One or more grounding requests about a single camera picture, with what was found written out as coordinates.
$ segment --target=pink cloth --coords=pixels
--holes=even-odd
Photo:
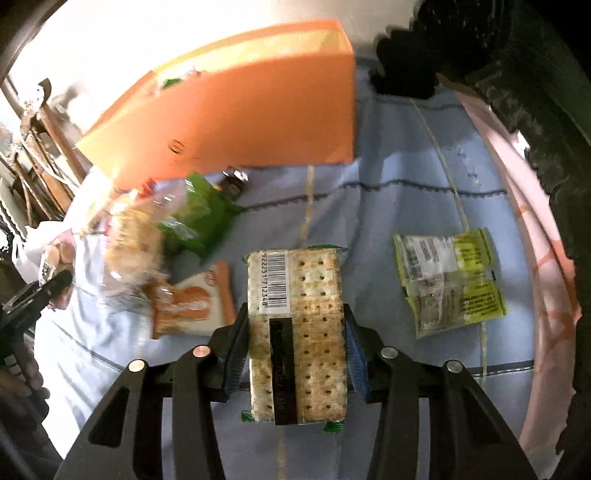
[[[539,476],[556,466],[554,448],[566,426],[574,368],[574,327],[580,306],[574,265],[565,253],[548,196],[513,135],[482,100],[457,93],[506,183],[531,269],[535,308],[535,367],[519,442]]]

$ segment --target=metal screw head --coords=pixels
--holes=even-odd
[[[146,364],[143,360],[134,360],[129,364],[128,368],[132,372],[141,372],[145,366]]]
[[[382,348],[382,351],[380,352],[380,354],[384,358],[396,358],[398,356],[398,350],[396,350],[392,346],[385,346],[384,348]]]
[[[207,345],[199,345],[193,349],[193,355],[197,358],[208,356],[212,350]]]
[[[457,360],[451,360],[447,363],[447,369],[453,374],[460,373],[463,368],[464,366]]]

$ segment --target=plastic bag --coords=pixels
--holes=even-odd
[[[112,203],[122,192],[96,167],[91,169],[87,178],[92,181],[88,183],[88,189],[85,187],[85,194],[76,196],[72,202],[67,220],[70,221],[74,233],[104,233]]]
[[[217,246],[232,223],[243,211],[230,202],[201,175],[187,178],[186,204],[164,219],[160,228],[166,233],[166,249],[176,253],[186,249],[205,260]]]
[[[160,84],[160,91],[166,90],[167,88],[170,88],[173,85],[176,85],[191,78],[200,78],[203,75],[207,75],[208,73],[209,72],[207,72],[206,70],[196,70],[194,66],[191,66],[191,68],[184,72],[180,77],[165,79],[165,81],[163,81]]]
[[[132,293],[158,274],[163,233],[157,223],[180,208],[186,193],[187,183],[177,180],[156,193],[150,186],[112,203],[104,255],[102,290],[106,296]]]
[[[41,222],[37,228],[25,227],[27,241],[20,237],[12,241],[12,263],[25,283],[39,280],[43,248],[65,230],[63,222]]]
[[[69,270],[74,276],[74,260],[76,259],[76,243],[72,230],[65,231],[43,248],[41,266],[39,268],[39,285],[43,285],[55,277],[59,272]],[[72,284],[61,294],[51,299],[49,306],[54,309],[65,310],[70,303]]]
[[[395,235],[394,244],[418,338],[506,315],[483,229],[453,237]]]
[[[145,289],[151,300],[152,338],[161,335],[211,335],[234,322],[228,266],[217,262],[207,271],[173,286],[155,283]]]

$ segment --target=white plastic bag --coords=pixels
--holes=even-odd
[[[18,237],[12,242],[12,263],[22,279],[30,283],[39,279],[43,248],[68,227],[63,222],[41,222],[39,227],[27,226],[26,230],[26,242]]]

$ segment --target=cracker package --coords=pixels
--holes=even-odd
[[[483,229],[453,237],[395,235],[394,245],[417,337],[506,315]]]
[[[41,266],[39,269],[39,285],[43,285],[63,270],[69,270],[74,275],[74,260],[76,259],[76,243],[72,230],[67,230],[56,237],[43,248]],[[52,309],[65,310],[70,303],[74,281],[60,295],[49,302]]]
[[[252,418],[343,420],[347,372],[337,251],[252,253],[248,316]]]
[[[144,290],[151,301],[154,339],[161,335],[211,335],[236,319],[224,262],[176,285],[160,282]]]

